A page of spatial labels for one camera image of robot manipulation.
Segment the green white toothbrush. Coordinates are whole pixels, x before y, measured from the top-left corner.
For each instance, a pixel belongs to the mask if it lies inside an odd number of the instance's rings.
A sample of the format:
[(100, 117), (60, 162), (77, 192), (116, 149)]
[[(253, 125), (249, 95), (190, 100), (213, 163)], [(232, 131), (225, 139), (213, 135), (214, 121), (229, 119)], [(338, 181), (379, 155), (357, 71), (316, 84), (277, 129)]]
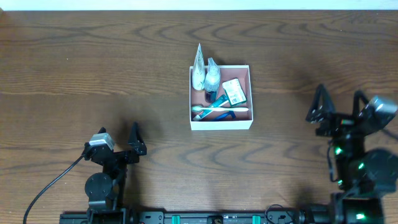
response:
[(249, 111), (249, 109), (245, 108), (245, 107), (224, 108), (224, 107), (202, 107), (200, 105), (196, 105), (196, 106), (192, 106), (192, 108), (191, 108), (192, 112), (200, 112), (200, 111), (205, 111), (205, 110), (217, 111), (217, 112), (222, 112), (222, 111), (247, 112), (247, 111)]

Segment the teal toothpaste tube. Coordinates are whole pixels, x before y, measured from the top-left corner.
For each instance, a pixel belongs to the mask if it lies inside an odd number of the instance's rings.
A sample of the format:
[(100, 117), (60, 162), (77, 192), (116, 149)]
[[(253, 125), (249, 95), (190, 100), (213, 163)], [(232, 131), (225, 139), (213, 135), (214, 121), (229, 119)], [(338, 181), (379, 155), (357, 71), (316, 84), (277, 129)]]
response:
[[(228, 97), (226, 95), (221, 95), (214, 103), (212, 103), (209, 107), (214, 108), (214, 107), (221, 107), (228, 102)], [(210, 113), (212, 113), (212, 110), (203, 110), (199, 112), (194, 118), (193, 121), (200, 121), (203, 118), (207, 117)]]

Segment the green white soap packet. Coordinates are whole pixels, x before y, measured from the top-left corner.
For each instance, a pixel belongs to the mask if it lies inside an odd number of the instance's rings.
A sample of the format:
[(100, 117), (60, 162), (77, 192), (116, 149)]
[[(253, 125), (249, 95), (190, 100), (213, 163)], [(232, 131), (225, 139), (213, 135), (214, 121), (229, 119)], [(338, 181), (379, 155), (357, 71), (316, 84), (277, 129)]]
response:
[(247, 102), (246, 95), (243, 92), (238, 78), (223, 82), (222, 87), (231, 106), (237, 106)]

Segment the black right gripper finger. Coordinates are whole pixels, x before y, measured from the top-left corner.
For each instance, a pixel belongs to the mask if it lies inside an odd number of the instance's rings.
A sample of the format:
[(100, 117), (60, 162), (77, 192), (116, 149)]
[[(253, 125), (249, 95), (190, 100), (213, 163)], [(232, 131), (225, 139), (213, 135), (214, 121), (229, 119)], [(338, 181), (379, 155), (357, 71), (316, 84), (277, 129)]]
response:
[(354, 98), (353, 98), (353, 113), (352, 115), (354, 116), (359, 116), (359, 106), (360, 106), (360, 101), (362, 101), (365, 105), (369, 103), (369, 100), (365, 93), (361, 90), (357, 90), (354, 93)]
[(334, 113), (335, 106), (328, 90), (323, 84), (319, 84), (305, 120), (309, 123), (320, 123), (331, 119)]

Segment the white lotion tube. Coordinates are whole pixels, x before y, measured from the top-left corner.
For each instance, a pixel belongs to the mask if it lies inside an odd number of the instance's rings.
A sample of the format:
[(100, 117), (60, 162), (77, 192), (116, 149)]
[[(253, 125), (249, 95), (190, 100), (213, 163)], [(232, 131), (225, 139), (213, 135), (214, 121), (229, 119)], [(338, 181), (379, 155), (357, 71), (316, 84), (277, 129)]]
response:
[(192, 69), (192, 87), (195, 90), (202, 91), (204, 89), (205, 77), (206, 72), (203, 52), (201, 50), (201, 44), (198, 44), (197, 53)]

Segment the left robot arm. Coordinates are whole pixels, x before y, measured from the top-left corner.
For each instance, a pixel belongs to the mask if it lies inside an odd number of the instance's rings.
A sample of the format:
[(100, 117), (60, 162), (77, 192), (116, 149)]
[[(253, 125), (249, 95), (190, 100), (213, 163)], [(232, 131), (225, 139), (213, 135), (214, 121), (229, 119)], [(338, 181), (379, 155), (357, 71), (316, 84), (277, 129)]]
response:
[(147, 152), (138, 132), (137, 124), (131, 128), (128, 151), (114, 151), (115, 142), (105, 128), (85, 143), (82, 156), (86, 161), (102, 167), (91, 175), (85, 184), (88, 196), (87, 223), (137, 223), (136, 214), (123, 205), (127, 166), (139, 162)]

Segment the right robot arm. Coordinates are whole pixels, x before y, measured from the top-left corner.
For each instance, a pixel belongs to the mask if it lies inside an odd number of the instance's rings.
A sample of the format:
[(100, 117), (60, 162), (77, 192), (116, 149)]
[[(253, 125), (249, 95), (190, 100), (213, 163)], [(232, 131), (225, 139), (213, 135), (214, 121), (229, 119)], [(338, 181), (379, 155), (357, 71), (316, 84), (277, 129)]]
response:
[(163, 213), (129, 212), (123, 223), (228, 224), (228, 223), (383, 223), (381, 199), (397, 190), (397, 156), (386, 149), (366, 151), (366, 136), (383, 131), (397, 114), (397, 103), (380, 96), (367, 99), (358, 90), (353, 111), (337, 113), (323, 85), (318, 85), (306, 115), (309, 123), (319, 123), (317, 136), (329, 137), (330, 180), (341, 190), (331, 195), (328, 205), (284, 208), (273, 204), (265, 212), (252, 213)]

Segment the white box pink interior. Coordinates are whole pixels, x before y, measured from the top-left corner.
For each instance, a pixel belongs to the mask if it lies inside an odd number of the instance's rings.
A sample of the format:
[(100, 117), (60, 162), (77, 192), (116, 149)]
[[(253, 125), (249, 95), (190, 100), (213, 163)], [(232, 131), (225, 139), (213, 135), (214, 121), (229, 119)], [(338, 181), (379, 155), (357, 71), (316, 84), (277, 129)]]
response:
[(249, 129), (254, 120), (253, 115), (253, 103), (252, 103), (252, 91), (251, 91), (251, 73), (249, 65), (220, 65), (221, 81), (218, 90), (217, 98), (221, 95), (226, 95), (222, 86), (223, 82), (237, 78), (243, 89), (243, 93), (246, 97), (246, 102), (237, 107), (245, 107), (248, 111), (245, 112), (234, 112), (235, 118), (230, 115), (215, 121), (215, 118), (225, 114), (225, 111), (215, 111), (203, 119), (195, 121), (194, 117), (199, 112), (193, 112), (192, 106), (201, 105), (208, 107), (210, 104), (205, 101), (205, 92), (195, 90), (191, 85), (189, 89), (189, 119), (190, 127), (192, 131), (209, 131), (209, 130), (234, 130), (234, 129)]

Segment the blue disposable razor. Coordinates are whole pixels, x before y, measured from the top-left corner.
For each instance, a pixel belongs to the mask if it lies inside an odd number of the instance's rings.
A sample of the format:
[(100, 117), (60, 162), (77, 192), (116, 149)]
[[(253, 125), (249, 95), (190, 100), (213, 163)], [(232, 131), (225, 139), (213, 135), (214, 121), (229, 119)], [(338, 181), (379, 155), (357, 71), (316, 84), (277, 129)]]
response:
[(226, 121), (226, 120), (235, 119), (235, 118), (236, 118), (235, 113), (233, 111), (229, 111), (229, 112), (226, 112), (226, 113), (223, 113), (223, 114), (217, 116), (216, 118), (212, 119), (212, 121)]

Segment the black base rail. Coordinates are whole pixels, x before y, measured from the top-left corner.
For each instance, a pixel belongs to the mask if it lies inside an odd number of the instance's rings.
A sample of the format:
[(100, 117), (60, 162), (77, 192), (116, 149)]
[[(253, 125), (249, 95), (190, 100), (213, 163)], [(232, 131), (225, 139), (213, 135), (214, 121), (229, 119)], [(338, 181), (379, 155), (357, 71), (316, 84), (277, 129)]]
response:
[(119, 212), (89, 216), (87, 213), (64, 213), (60, 223), (87, 224), (266, 224), (266, 223), (305, 223), (303, 212), (271, 209), (259, 213), (169, 213), (169, 212)]

